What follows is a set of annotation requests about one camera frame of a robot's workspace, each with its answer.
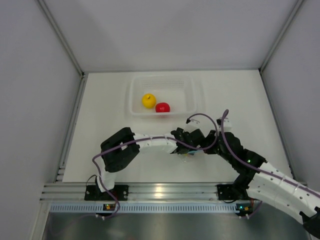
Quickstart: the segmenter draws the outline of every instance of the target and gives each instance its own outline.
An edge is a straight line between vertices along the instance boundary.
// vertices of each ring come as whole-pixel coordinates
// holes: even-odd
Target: gray floor
[[[63,230],[83,214],[52,213],[53,233]],[[290,216],[263,204],[251,219],[234,214],[119,214],[102,221],[84,217],[58,236],[48,231],[42,240],[308,240],[302,225]]]

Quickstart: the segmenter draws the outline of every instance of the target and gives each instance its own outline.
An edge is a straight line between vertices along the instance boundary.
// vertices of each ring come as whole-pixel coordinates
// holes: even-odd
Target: white wall
[[[27,239],[79,85],[34,0],[0,8],[0,235]]]
[[[296,0],[45,0],[85,71],[257,69]]]
[[[264,72],[299,180],[320,191],[320,1],[307,0]]]

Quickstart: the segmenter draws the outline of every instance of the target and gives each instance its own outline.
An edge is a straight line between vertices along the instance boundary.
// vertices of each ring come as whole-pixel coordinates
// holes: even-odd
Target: robotic arm
[[[205,154],[221,156],[239,173],[233,184],[217,186],[219,200],[261,200],[290,215],[320,239],[320,193],[281,173],[264,157],[245,149],[231,132],[224,132],[230,128],[227,114],[226,111],[217,120],[220,128],[215,125],[215,130],[207,137],[189,118],[187,124],[192,126],[192,131],[177,128],[164,135],[145,135],[134,133],[129,127],[121,129],[101,144],[99,156],[104,168],[97,181],[100,191],[113,189],[116,172],[126,168],[139,153],[187,154],[192,150],[203,150]]]

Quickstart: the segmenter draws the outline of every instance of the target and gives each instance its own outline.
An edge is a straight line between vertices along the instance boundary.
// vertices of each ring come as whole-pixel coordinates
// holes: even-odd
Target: red fruit
[[[170,106],[166,102],[160,102],[157,105],[155,105],[155,111],[157,113],[168,113],[170,112]]]

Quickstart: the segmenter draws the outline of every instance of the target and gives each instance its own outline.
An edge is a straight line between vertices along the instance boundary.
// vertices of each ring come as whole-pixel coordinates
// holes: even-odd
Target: yellow apple
[[[147,93],[142,97],[142,104],[147,109],[152,109],[156,105],[156,97],[151,93]]]

